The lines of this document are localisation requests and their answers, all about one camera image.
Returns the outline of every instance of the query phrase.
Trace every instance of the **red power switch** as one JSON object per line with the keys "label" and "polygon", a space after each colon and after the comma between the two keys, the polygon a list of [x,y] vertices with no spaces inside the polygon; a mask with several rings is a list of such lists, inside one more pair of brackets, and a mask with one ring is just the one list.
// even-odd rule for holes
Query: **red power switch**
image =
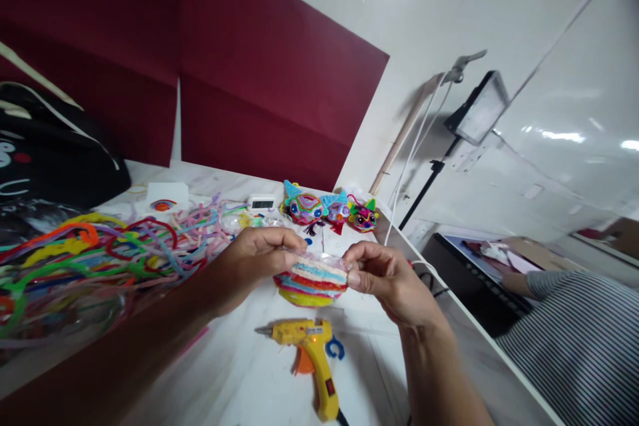
{"label": "red power switch", "polygon": [[326,380],[326,391],[328,391],[328,397],[335,394],[335,387],[333,386],[333,379]]}

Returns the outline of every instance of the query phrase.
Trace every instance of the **hand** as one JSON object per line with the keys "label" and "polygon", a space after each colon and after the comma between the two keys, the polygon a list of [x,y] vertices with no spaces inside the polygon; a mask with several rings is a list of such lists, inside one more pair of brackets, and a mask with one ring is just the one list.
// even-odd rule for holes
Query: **hand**
{"label": "hand", "polygon": [[296,256],[278,249],[306,250],[288,228],[246,228],[201,273],[192,279],[204,311],[214,318],[237,308],[265,278],[293,268]]}
{"label": "hand", "polygon": [[397,325],[448,324],[435,298],[400,251],[377,243],[359,242],[347,250],[344,259],[353,263],[348,286],[375,295]]}

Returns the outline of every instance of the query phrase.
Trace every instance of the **digital timer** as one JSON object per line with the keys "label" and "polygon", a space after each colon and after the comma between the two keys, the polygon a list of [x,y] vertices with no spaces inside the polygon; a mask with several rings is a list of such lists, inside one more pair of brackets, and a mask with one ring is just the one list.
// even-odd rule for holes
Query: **digital timer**
{"label": "digital timer", "polygon": [[275,208],[275,195],[271,194],[253,194],[248,197],[247,210],[268,211],[269,208]]}

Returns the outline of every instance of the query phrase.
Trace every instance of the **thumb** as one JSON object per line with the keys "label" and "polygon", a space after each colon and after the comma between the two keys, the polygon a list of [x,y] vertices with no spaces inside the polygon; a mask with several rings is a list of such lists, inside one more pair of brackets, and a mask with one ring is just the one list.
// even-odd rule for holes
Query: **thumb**
{"label": "thumb", "polygon": [[348,274],[348,286],[360,293],[388,298],[391,295],[391,284],[388,278],[380,278],[369,272],[351,270]]}
{"label": "thumb", "polygon": [[296,255],[284,251],[274,250],[265,254],[251,256],[244,260],[244,267],[250,276],[264,277],[273,276],[293,268]]}

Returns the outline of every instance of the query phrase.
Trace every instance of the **googly eye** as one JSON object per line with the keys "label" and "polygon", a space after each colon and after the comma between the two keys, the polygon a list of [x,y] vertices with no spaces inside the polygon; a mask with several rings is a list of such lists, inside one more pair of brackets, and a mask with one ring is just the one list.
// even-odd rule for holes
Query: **googly eye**
{"label": "googly eye", "polygon": [[11,153],[15,151],[15,146],[11,143],[0,142],[0,151],[5,153]]}

